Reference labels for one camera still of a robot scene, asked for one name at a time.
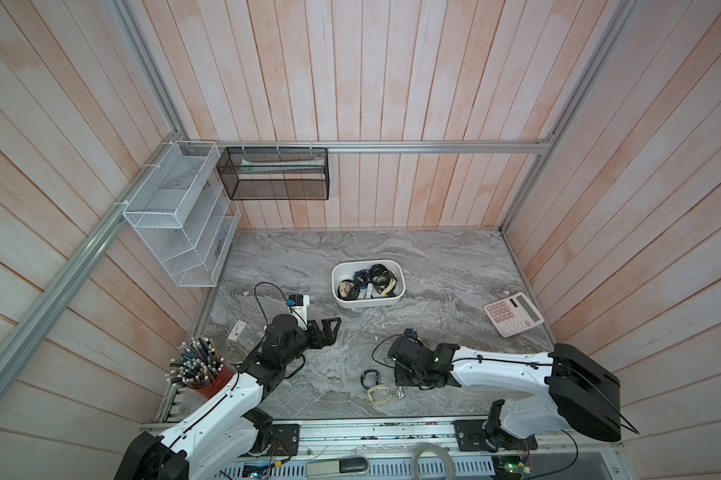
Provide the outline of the small black band watch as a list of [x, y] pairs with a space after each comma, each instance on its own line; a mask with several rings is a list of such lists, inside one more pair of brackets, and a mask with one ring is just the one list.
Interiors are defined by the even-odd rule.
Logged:
[[360, 376], [360, 384], [365, 390], [380, 384], [379, 371], [376, 369], [365, 370]]

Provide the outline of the yellow cream band watch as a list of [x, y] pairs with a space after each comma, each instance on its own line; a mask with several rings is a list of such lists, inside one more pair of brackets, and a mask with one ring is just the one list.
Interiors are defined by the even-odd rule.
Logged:
[[366, 390], [366, 400], [371, 405], [380, 405], [394, 398], [394, 390], [386, 384], [374, 385]]

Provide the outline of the black sport watch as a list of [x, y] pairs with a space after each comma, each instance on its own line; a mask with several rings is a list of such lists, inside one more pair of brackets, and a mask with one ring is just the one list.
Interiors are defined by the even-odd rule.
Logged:
[[338, 299], [342, 301], [354, 301], [360, 297], [360, 288], [352, 280], [342, 280], [336, 289]]

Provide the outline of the gold metal link watch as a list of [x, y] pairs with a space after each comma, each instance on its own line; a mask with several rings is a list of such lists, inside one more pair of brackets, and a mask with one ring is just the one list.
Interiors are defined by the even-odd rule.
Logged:
[[390, 277], [385, 285], [380, 285], [377, 288], [377, 293], [382, 297], [395, 297], [395, 288], [397, 286], [397, 280], [394, 277]]

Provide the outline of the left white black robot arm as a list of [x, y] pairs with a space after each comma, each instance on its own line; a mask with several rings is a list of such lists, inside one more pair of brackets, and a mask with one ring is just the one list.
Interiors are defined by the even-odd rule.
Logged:
[[308, 349], [332, 346], [342, 320], [308, 326], [292, 314], [280, 314], [266, 327], [260, 345], [244, 359], [212, 399], [160, 435], [142, 432], [126, 449], [116, 479], [210, 479], [228, 463], [248, 454], [264, 458], [290, 456], [294, 432], [274, 427], [270, 414], [258, 408], [286, 379], [292, 361]]

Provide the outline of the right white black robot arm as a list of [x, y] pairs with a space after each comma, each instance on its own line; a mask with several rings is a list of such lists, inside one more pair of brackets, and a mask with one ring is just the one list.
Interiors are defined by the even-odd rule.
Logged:
[[428, 348], [413, 329], [394, 336], [386, 353], [398, 387], [504, 389], [520, 400], [498, 399], [472, 432], [457, 428], [477, 450], [496, 453], [534, 446], [536, 435], [573, 430], [587, 438], [618, 442], [638, 432], [621, 412], [620, 381], [576, 347], [558, 343], [550, 352], [486, 352], [452, 343]]

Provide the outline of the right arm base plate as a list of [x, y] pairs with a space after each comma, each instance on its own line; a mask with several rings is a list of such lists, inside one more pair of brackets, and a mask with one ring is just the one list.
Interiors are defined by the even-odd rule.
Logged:
[[458, 449], [461, 452], [497, 453], [499, 450], [526, 452], [538, 448], [534, 435], [518, 439], [504, 432], [500, 427], [487, 427], [486, 420], [457, 420], [453, 422], [453, 427]]

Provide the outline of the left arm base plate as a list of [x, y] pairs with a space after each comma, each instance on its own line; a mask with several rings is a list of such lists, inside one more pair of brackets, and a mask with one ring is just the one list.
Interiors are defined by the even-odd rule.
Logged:
[[298, 424], [268, 425], [258, 430], [254, 446], [248, 451], [248, 456], [294, 457], [298, 455], [298, 447], [300, 447]]

